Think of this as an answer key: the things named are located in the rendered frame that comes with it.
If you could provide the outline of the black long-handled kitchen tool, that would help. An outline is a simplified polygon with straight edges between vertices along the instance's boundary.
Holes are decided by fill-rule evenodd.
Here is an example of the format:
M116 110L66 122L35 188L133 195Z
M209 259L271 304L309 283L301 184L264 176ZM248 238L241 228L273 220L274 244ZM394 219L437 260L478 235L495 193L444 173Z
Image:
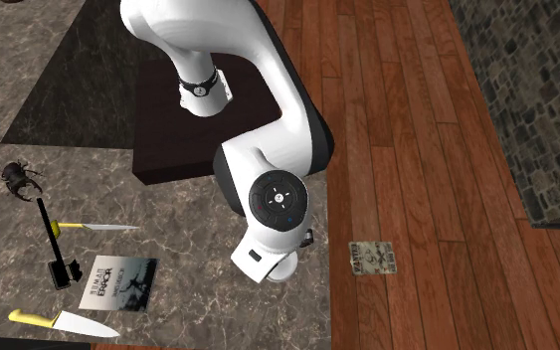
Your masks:
M65 263L58 246L53 226L49 220L49 216L41 198L37 199L37 204L44 222L48 238L54 253L55 259L48 263L49 272L52 277L56 290L61 290L71 286L71 281L79 282L82 279L83 272L76 260L71 263Z

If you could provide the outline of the dark maroon robot stand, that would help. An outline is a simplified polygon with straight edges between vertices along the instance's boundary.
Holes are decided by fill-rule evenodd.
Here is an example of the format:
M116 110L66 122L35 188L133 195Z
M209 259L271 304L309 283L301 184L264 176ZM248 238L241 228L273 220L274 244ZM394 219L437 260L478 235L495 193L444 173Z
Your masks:
M178 75L168 59L139 66L132 173L145 185L213 173L222 142L280 117L273 95L249 61L214 54L233 100L217 115L199 117L180 105Z

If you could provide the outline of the small yellow-handled knife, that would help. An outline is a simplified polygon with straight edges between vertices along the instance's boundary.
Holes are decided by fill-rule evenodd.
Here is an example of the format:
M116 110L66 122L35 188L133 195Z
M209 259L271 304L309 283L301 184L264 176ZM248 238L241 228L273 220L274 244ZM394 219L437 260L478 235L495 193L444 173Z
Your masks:
M57 239L62 232L62 228L86 229L92 231L119 231L119 230L136 230L136 227L129 225L112 225L112 224L84 224L84 223L63 223L52 221L50 223L54 237Z

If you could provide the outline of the black beetle figure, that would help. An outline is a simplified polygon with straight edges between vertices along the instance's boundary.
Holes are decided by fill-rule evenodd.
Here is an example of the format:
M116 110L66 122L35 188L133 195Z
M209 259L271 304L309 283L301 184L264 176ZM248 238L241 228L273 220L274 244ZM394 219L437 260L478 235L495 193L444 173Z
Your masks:
M20 160L8 163L1 170L0 178L12 195L22 201L31 202L31 199L20 194L19 190L27 185L31 185L42 194L42 187L33 178L28 176L28 173L42 176L42 173L28 169L27 166L28 164L23 164Z

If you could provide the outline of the grey book with dark figure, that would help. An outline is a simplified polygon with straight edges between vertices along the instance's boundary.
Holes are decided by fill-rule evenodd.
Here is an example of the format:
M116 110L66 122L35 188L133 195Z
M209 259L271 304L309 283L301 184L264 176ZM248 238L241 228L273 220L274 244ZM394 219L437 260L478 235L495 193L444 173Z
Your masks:
M96 256L79 309L145 312L159 259Z

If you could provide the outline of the large yellow-handled knife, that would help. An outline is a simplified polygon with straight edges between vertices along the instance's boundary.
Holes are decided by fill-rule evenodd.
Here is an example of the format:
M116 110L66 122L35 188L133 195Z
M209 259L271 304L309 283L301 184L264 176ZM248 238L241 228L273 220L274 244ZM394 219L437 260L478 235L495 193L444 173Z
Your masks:
M67 312L60 311L55 317L48 318L38 314L23 312L21 309L11 311L8 318L13 322L35 325L76 334L100 338L118 337L114 329L97 321Z

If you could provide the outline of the beige printed poster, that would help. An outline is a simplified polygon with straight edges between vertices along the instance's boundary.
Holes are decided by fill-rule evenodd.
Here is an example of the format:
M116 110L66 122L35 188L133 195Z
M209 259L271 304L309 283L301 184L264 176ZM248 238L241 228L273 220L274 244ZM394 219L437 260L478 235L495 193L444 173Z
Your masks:
M354 275L397 272L395 255L390 242L350 242L348 248Z

